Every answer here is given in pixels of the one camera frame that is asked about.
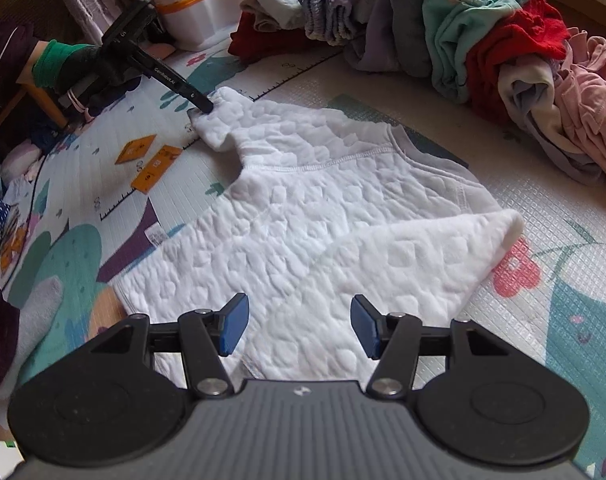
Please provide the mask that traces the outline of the black gloved left hand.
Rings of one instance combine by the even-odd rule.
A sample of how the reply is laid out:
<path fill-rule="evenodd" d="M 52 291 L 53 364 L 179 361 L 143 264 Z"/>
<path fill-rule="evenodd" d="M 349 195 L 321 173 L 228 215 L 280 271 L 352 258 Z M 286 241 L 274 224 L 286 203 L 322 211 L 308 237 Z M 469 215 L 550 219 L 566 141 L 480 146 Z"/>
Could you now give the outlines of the black gloved left hand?
<path fill-rule="evenodd" d="M 106 107 L 134 91 L 142 75 L 134 68 L 114 65 L 118 58 L 107 58 L 103 47 L 87 46 L 71 53 L 62 63 L 54 89 L 72 92 L 88 116 L 97 117 Z"/>

